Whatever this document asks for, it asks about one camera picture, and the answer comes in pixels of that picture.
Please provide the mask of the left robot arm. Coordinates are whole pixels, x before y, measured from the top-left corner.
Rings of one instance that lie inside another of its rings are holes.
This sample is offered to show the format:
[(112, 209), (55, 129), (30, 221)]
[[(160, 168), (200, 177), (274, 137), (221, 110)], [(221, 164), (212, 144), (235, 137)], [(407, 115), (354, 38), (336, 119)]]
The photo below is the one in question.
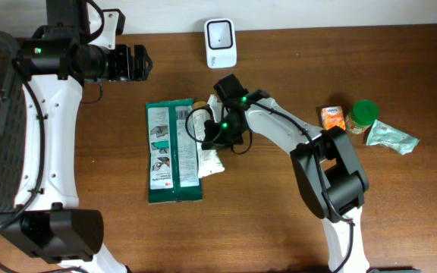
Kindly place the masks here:
[(81, 209), (74, 176), (77, 112), (85, 83), (144, 81), (143, 45), (116, 43), (121, 10), (93, 1), (49, 1), (47, 23), (22, 42), (13, 68), (26, 102), (23, 169), (0, 236), (58, 272), (126, 272), (105, 246), (102, 214)]

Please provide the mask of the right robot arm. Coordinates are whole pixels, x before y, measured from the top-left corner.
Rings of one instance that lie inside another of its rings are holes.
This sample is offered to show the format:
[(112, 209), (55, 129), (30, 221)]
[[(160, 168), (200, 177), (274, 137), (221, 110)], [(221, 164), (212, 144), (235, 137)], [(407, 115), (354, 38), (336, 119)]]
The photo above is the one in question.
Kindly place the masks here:
[(266, 91), (243, 88), (233, 74), (213, 89), (221, 105), (209, 110), (202, 148), (233, 150), (244, 133), (272, 141), (291, 157), (300, 196), (322, 222), (329, 271), (369, 271), (360, 225), (369, 181), (346, 131), (302, 121)]

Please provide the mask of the white cream tube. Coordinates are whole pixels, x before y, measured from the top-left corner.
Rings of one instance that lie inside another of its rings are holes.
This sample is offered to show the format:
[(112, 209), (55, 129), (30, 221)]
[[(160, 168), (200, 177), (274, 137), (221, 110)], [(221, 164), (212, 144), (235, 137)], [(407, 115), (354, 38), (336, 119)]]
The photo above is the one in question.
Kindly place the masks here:
[[(195, 102), (191, 121), (193, 122), (193, 136), (197, 140), (204, 141), (205, 139), (205, 122), (211, 121), (210, 113), (205, 110), (207, 104), (205, 102)], [(203, 150), (202, 143), (196, 144), (198, 156), (198, 178), (204, 178), (212, 174), (217, 174), (225, 170), (218, 153), (214, 149)]]

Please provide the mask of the orange tissue pack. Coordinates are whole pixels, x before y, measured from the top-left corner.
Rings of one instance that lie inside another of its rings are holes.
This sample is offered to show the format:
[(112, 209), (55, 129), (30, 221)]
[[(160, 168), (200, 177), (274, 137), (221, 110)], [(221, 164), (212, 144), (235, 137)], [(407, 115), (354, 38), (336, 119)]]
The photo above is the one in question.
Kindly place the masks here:
[(322, 119), (322, 126), (329, 130), (333, 127), (340, 127), (346, 129), (344, 114), (341, 106), (325, 107), (321, 110), (320, 116)]

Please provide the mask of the green wipes packet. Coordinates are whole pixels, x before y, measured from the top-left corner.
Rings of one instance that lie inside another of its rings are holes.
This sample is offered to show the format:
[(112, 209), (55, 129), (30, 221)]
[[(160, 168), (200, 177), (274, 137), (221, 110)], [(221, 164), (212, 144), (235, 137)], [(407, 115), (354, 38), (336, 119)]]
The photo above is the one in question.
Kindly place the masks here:
[(192, 99), (146, 104), (149, 142), (148, 203), (194, 202), (203, 198), (193, 122)]

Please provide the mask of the light green pouch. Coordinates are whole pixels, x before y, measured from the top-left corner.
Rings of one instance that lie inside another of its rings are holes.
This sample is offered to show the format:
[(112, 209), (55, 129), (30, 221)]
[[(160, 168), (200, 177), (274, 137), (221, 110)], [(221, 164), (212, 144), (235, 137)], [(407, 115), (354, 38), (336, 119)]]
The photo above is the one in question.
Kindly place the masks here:
[(401, 155), (411, 153), (419, 140), (379, 120), (375, 120), (366, 139), (368, 146), (385, 146)]

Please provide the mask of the green lid jar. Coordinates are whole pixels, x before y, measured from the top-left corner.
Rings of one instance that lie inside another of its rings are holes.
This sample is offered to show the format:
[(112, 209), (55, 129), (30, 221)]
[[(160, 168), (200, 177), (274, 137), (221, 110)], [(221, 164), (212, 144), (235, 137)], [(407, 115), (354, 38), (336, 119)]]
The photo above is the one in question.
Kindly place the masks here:
[(364, 99), (356, 102), (345, 118), (346, 130), (350, 133), (365, 132), (379, 117), (376, 103)]

